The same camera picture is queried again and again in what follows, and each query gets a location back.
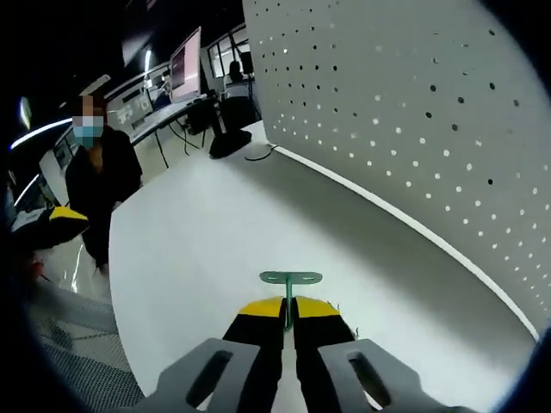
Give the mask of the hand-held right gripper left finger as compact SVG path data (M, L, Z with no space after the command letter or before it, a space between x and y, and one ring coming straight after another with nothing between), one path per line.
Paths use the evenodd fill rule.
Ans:
M270 412L282 376L283 297L243 307L222 338L209 338L159 376L147 412Z

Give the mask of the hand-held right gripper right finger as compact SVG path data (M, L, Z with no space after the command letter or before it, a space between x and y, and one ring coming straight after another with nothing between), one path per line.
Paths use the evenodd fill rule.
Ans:
M309 412L433 412L435 400L406 364L355 339L328 302L293 298L296 373Z

